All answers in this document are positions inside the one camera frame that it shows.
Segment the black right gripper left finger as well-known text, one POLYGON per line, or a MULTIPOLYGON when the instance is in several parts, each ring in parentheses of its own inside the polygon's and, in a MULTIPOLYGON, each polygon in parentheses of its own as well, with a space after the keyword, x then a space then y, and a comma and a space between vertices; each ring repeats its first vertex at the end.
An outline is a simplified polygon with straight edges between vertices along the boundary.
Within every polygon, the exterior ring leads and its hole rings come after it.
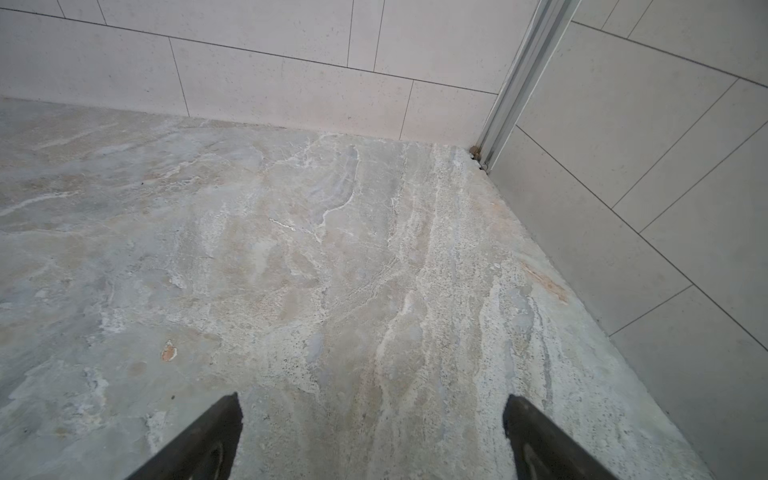
POLYGON ((225 395, 128 476, 139 479, 228 479, 243 413, 238 394, 225 395))

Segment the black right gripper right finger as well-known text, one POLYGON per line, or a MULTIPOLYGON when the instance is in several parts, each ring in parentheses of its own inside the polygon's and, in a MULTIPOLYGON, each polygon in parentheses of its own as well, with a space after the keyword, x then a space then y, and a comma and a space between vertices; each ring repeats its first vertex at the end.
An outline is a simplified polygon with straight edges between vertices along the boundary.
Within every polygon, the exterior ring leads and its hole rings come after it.
POLYGON ((518 479, 607 479, 617 477, 552 422, 528 399, 510 395, 502 415, 518 479))

